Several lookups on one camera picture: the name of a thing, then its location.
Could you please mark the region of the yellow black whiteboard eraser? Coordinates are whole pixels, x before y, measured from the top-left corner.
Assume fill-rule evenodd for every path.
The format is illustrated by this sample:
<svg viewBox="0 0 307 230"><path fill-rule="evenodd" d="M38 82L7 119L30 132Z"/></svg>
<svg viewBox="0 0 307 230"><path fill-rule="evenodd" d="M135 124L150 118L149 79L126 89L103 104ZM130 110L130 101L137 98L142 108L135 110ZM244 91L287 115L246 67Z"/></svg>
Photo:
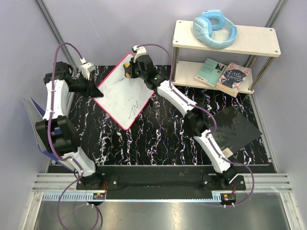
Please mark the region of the yellow black whiteboard eraser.
<svg viewBox="0 0 307 230"><path fill-rule="evenodd" d="M124 75L126 78L130 78L131 77L131 64L129 62L123 64L123 68L124 68Z"/></svg>

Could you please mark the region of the pink framed whiteboard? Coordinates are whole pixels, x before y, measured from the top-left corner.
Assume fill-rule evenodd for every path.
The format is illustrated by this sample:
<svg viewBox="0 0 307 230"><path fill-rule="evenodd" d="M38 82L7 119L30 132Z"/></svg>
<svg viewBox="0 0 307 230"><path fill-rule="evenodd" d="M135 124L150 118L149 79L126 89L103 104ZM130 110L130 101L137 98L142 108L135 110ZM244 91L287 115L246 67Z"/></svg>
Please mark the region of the pink framed whiteboard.
<svg viewBox="0 0 307 230"><path fill-rule="evenodd" d="M134 57L128 53L99 84L103 97L94 101L123 129L128 130L147 105L154 92L140 78L124 76L123 64Z"/></svg>

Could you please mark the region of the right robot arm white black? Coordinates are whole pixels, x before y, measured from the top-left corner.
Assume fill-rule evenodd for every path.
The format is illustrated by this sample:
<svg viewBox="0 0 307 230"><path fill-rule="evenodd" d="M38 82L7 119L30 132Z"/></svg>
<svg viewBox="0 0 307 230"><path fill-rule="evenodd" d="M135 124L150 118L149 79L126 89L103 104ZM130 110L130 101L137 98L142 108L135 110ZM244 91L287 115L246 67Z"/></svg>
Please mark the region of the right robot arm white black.
<svg viewBox="0 0 307 230"><path fill-rule="evenodd" d="M178 91L169 77L159 72L154 66L149 55L137 59L131 58L123 64L124 76L130 79L142 79L148 89L167 99L184 117L183 131L189 138L195 139L209 157L213 169L217 173L218 185L224 190L230 189L235 184L238 173L214 140L207 123L210 116L200 103L186 97Z"/></svg>

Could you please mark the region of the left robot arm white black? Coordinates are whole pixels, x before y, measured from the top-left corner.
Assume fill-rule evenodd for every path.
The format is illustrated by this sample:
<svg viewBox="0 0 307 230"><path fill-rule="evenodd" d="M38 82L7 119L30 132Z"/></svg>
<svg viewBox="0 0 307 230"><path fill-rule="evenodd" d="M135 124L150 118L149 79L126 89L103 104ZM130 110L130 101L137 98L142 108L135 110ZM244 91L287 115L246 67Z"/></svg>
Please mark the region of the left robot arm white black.
<svg viewBox="0 0 307 230"><path fill-rule="evenodd" d="M55 71L44 77L47 107L42 121L36 122L35 130L49 153L60 162L71 164L81 184L97 190L104 183L102 173L81 148L81 140L67 117L66 107L66 99L71 92L81 93L88 98L104 96L95 85L94 70L93 63L82 60L77 71L79 76L74 78L71 65L62 61L55 64Z"/></svg>

